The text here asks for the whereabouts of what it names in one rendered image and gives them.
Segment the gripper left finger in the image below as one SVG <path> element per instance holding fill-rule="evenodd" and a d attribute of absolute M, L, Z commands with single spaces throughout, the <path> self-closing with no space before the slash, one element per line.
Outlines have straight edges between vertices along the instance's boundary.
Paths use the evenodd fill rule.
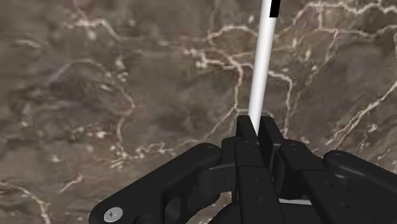
<path fill-rule="evenodd" d="M 286 224 L 246 115 L 221 146 L 200 143 L 98 203 L 88 224 L 186 224 L 225 192 L 232 203 L 209 224 Z"/>

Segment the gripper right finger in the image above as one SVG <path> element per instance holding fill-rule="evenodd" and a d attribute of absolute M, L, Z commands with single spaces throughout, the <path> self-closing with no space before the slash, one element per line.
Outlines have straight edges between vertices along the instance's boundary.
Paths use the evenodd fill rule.
<path fill-rule="evenodd" d="M 283 138 L 270 116 L 260 118 L 259 145 L 278 196 L 306 196 L 323 224 L 397 224 L 397 174 L 351 153 L 323 157 Z"/>

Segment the white pen with black clip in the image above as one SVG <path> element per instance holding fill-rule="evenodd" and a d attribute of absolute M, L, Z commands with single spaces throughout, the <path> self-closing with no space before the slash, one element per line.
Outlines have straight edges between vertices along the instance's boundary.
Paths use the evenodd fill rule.
<path fill-rule="evenodd" d="M 268 69 L 274 41 L 275 23 L 281 0 L 261 0 L 260 23 L 256 40 L 248 115 L 256 134 L 259 131 Z"/>

